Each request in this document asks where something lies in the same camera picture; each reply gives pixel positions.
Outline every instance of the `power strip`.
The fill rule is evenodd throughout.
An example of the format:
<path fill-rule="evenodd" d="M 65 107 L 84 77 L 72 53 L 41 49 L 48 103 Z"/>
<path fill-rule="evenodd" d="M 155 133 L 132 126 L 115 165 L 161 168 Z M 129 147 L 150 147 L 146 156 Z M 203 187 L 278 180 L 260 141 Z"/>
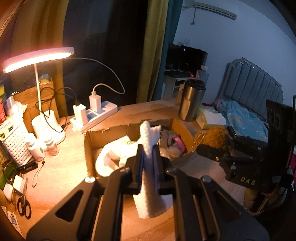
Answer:
<path fill-rule="evenodd" d="M 88 129 L 94 127 L 96 124 L 102 122 L 106 118 L 112 116 L 114 113 L 116 113 L 118 110 L 117 105 L 109 102 L 104 101 L 102 102 L 102 109 L 99 113 L 93 111 L 92 109 L 88 109 L 86 111 L 88 123 L 86 125 L 81 125 L 76 121 L 76 118 L 73 117 L 70 119 L 70 123 L 72 124 L 73 131 L 78 131 L 79 133 L 84 133 Z"/>

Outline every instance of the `scissors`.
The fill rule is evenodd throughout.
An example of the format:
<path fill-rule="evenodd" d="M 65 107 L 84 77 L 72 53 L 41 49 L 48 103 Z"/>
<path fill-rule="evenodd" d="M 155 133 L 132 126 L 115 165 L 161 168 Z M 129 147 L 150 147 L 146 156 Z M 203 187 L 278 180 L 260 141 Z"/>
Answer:
<path fill-rule="evenodd" d="M 18 210 L 18 212 L 19 212 L 19 214 L 20 214 L 21 217 L 22 216 L 25 216 L 26 219 L 30 219 L 31 218 L 31 215 L 32 215 L 32 210 L 31 210 L 30 203 L 26 199 L 27 184 L 28 184 L 28 178 L 26 178 L 22 196 L 17 201 L 17 210 Z M 29 215 L 28 216 L 26 215 L 27 208 L 29 208 Z"/>

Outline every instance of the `lamp head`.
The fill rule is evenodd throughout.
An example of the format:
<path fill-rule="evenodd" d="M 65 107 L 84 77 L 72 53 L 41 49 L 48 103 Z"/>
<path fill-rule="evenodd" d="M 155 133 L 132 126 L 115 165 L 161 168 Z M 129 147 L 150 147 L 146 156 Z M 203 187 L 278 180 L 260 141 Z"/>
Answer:
<path fill-rule="evenodd" d="M 31 64 L 66 58 L 72 54 L 74 54 L 73 47 L 41 49 L 33 52 L 24 53 L 5 60 L 3 62 L 3 73 L 9 73 L 11 71 Z"/>

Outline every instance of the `power adapter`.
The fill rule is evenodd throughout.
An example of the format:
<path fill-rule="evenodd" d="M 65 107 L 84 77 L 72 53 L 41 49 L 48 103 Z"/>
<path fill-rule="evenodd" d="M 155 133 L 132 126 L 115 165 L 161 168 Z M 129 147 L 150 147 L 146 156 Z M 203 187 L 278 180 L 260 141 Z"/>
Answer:
<path fill-rule="evenodd" d="M 91 95 L 89 96 L 89 104 L 93 111 L 99 113 L 102 109 L 101 96 L 97 95 L 95 91 L 92 91 Z"/>
<path fill-rule="evenodd" d="M 85 126 L 89 121 L 86 114 L 86 107 L 83 104 L 77 104 L 78 103 L 75 103 L 73 106 L 76 121 L 82 126 Z"/>

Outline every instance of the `bed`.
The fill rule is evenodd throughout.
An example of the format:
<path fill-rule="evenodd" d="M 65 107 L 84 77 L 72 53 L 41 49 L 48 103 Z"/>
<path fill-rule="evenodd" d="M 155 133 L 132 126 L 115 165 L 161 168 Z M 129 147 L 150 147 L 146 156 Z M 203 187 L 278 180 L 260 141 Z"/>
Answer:
<path fill-rule="evenodd" d="M 281 85 L 245 58 L 230 62 L 215 101 L 215 108 L 237 135 L 267 142 L 266 100 L 283 102 Z"/>

